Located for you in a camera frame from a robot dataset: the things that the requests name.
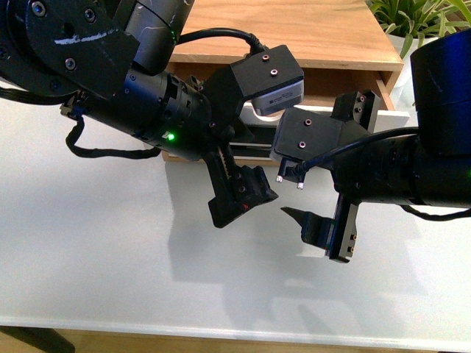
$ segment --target green led light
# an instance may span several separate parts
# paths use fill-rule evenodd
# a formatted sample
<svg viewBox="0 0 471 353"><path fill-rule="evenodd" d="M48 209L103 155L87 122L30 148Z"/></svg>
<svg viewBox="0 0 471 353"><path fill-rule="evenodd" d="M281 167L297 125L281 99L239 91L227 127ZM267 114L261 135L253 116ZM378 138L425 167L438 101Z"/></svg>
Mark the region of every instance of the green led light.
<svg viewBox="0 0 471 353"><path fill-rule="evenodd" d="M174 30L171 31L171 39L173 40L174 45L176 45L177 44L177 33L175 33Z"/></svg>

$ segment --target screw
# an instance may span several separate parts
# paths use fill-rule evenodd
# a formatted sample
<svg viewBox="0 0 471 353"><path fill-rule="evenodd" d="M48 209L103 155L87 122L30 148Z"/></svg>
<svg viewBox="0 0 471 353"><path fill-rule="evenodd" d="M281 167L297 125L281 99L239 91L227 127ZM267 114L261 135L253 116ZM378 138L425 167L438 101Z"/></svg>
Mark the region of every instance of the screw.
<svg viewBox="0 0 471 353"><path fill-rule="evenodd" d="M10 52L6 46L0 46L0 60L8 60L10 58Z"/></svg>
<svg viewBox="0 0 471 353"><path fill-rule="evenodd" d="M59 81L51 81L51 91L55 92L60 88L60 83Z"/></svg>
<svg viewBox="0 0 471 353"><path fill-rule="evenodd" d="M34 1L31 4L31 9L36 17L44 17L46 15L46 7L41 1Z"/></svg>
<svg viewBox="0 0 471 353"><path fill-rule="evenodd" d="M75 68L77 67L77 63L75 62L74 58L69 57L69 58L65 61L65 67L66 67L67 70L69 70L69 71L75 70Z"/></svg>
<svg viewBox="0 0 471 353"><path fill-rule="evenodd" d="M85 18L87 19L87 22L89 24L92 24L93 22L95 22L95 20L96 20L95 11L93 11L92 9L86 9L85 10Z"/></svg>

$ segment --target black cable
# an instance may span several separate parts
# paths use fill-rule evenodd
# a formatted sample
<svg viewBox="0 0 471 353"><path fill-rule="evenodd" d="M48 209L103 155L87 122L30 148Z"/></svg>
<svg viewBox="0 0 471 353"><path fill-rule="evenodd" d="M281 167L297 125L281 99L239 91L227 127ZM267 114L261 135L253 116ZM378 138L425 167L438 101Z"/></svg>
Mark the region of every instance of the black cable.
<svg viewBox="0 0 471 353"><path fill-rule="evenodd" d="M210 28L188 33L180 36L177 45L212 37L234 37L243 39L250 45L250 54L252 55L265 51L265 48L254 34L232 28Z"/></svg>
<svg viewBox="0 0 471 353"><path fill-rule="evenodd" d="M121 157L129 160L145 160L148 158L156 157L160 154L160 149L154 147L153 149L143 149L137 151L121 151L118 149L84 149L75 146L85 128L83 117L78 117L77 125L72 129L65 139L68 149L73 154L81 158L100 158L100 157Z"/></svg>
<svg viewBox="0 0 471 353"><path fill-rule="evenodd" d="M67 102L73 94L68 96L46 97L13 88L0 88L0 98L33 105L58 105Z"/></svg>
<svg viewBox="0 0 471 353"><path fill-rule="evenodd" d="M339 154L351 151L353 149L357 149L369 143L377 142L379 140L385 140L387 138L395 138L398 136L416 135L418 132L418 127L403 127L401 129L377 132L375 134L368 135L365 138L361 138L360 140L357 140L355 142L349 143L348 145L339 146L336 149L332 149L329 152L326 152L324 154L321 154L320 156L317 156L316 158L313 158L312 160L306 160L305 162L298 163L292 168L292 173L294 175L307 173L315 166L324 164L328 160L331 160Z"/></svg>
<svg viewBox="0 0 471 353"><path fill-rule="evenodd" d="M457 213L451 213L449 215L429 215L428 213L419 212L415 210L414 208L412 208L411 206L401 206L401 207L407 213L415 215L416 217L419 217L421 219L425 219L426 221L446 222L446 221L452 221L454 219L471 217L471 209L457 212Z"/></svg>

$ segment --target potted plant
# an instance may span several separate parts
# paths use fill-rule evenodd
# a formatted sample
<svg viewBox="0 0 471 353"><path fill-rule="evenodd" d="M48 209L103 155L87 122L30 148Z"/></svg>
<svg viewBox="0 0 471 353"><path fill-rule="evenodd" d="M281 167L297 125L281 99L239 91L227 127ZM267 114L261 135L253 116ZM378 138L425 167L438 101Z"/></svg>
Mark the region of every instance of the potted plant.
<svg viewBox="0 0 471 353"><path fill-rule="evenodd" d="M383 31L404 61L396 87L411 78L410 54L424 43L469 28L471 0L368 0ZM460 13L466 21L448 18Z"/></svg>

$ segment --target white plant pot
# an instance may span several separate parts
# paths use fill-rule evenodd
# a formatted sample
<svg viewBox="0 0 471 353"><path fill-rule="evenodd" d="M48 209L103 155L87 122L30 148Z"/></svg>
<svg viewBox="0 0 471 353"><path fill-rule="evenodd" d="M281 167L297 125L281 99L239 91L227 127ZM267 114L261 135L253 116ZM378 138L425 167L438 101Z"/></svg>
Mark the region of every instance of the white plant pot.
<svg viewBox="0 0 471 353"><path fill-rule="evenodd" d="M398 37L396 35L387 35L387 36L389 40L391 41L392 45L394 46L394 48L396 49L397 53L400 54L400 52L403 50L404 38ZM427 43L433 42L436 39L437 39L436 37L426 38L424 40L424 45ZM411 54L414 51L416 51L418 47L419 47L419 40L413 39L412 46L403 59L404 67L399 75L399 79L397 79L396 85L394 86L395 88L400 88L404 86L406 83L412 81Z"/></svg>

